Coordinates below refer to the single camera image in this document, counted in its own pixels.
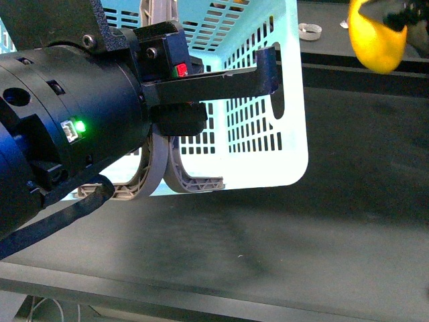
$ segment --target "yellow object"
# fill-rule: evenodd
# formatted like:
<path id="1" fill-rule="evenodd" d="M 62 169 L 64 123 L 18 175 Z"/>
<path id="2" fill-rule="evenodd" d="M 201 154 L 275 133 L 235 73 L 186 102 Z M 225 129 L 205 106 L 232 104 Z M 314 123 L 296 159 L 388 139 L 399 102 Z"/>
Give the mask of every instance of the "yellow object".
<path id="1" fill-rule="evenodd" d="M 363 66 L 379 74 L 389 74 L 400 64 L 407 41 L 407 27 L 395 32 L 382 23 L 359 14 L 362 3 L 351 0 L 349 35 L 351 45 Z"/>

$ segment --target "black cylinder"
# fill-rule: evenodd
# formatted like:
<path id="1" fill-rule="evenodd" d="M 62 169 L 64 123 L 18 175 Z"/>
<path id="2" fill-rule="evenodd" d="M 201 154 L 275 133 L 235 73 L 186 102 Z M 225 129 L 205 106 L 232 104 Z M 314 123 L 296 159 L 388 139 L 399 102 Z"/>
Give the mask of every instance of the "black cylinder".
<path id="1" fill-rule="evenodd" d="M 0 80 L 0 237 L 46 206 L 44 195 L 91 179 L 149 131 L 139 82 L 111 56 L 71 46 L 2 54 Z"/>

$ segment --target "green led light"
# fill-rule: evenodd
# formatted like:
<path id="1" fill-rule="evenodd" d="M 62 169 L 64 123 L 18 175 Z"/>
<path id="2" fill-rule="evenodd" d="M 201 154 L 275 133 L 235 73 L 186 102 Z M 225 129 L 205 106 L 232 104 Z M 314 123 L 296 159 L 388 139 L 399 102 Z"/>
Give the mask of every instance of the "green led light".
<path id="1" fill-rule="evenodd" d="M 77 132 L 82 133 L 82 132 L 85 132 L 85 131 L 86 131 L 85 123 L 83 123 L 82 121 L 77 121 L 77 122 L 74 124 L 74 127 L 76 128 L 76 131 L 77 131 Z"/>

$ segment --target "black cable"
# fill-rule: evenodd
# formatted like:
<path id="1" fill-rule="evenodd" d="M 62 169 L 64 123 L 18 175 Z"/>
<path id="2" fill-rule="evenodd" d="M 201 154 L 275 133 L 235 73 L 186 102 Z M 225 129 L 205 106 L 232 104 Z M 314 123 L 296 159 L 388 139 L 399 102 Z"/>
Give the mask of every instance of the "black cable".
<path id="1" fill-rule="evenodd" d="M 88 183 L 100 183 L 94 193 L 73 205 L 41 219 L 27 227 L 14 231 L 0 241 L 0 260 L 17 253 L 53 233 L 71 225 L 101 207 L 115 193 L 112 182 L 101 174 Z"/>

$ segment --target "light blue basket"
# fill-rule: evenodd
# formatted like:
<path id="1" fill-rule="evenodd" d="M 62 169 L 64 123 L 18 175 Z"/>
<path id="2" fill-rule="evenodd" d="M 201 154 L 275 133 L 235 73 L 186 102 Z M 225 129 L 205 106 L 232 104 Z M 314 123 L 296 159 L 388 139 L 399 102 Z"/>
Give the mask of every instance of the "light blue basket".
<path id="1" fill-rule="evenodd" d="M 139 0 L 102 2 L 112 26 L 140 25 Z M 284 75 L 281 117 L 274 113 L 270 96 L 207 102 L 205 130 L 180 140 L 187 171 L 195 176 L 223 176 L 227 189 L 299 180 L 307 167 L 308 151 L 296 1 L 178 0 L 178 11 L 190 53 L 203 59 L 207 71 L 255 66 L 254 52 L 276 44 L 281 48 Z M 0 50 L 14 50 L 1 21 L 0 31 Z M 128 156 L 104 173 L 125 182 L 137 166 L 138 157 Z"/>

